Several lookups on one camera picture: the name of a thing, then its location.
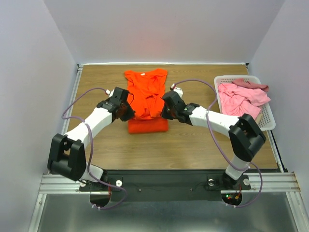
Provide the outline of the orange t shirt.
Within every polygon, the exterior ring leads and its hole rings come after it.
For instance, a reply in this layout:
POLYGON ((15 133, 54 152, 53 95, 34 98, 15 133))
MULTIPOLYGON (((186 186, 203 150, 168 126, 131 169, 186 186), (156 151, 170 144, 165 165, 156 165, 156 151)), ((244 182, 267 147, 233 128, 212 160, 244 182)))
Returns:
POLYGON ((127 89, 133 94, 128 101, 135 111, 135 117, 128 121, 130 134, 168 131, 168 121, 161 117, 167 75, 168 71, 164 69, 124 72, 127 89))

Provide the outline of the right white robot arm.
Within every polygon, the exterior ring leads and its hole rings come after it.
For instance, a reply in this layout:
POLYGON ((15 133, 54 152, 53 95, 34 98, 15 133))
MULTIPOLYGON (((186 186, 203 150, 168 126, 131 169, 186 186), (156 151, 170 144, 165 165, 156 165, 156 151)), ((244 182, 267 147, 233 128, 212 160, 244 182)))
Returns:
POLYGON ((181 94, 173 90, 165 93, 162 99, 163 118, 205 127, 209 129, 212 137, 214 132, 218 132, 230 139, 234 156, 229 160, 223 155, 228 167, 222 176, 222 183, 228 189, 237 186, 240 177, 248 170, 254 156, 266 142, 266 137, 252 116, 228 116, 195 103, 185 104, 181 94))

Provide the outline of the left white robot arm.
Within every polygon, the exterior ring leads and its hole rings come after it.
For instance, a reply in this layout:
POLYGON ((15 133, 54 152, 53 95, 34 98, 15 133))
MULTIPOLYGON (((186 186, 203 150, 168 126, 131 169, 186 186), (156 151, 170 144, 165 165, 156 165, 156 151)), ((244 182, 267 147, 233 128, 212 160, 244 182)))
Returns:
POLYGON ((128 121, 135 115, 128 96, 128 90, 116 87, 113 91, 105 90, 108 99, 99 102, 93 112, 80 120, 80 124, 65 134, 56 134, 51 141, 47 168, 50 172, 59 174, 72 181, 91 181, 96 190, 110 188, 123 190, 121 181, 116 185, 107 182, 104 170, 91 164, 91 158, 86 158, 85 149, 90 146, 94 152, 94 137, 116 119, 128 121))

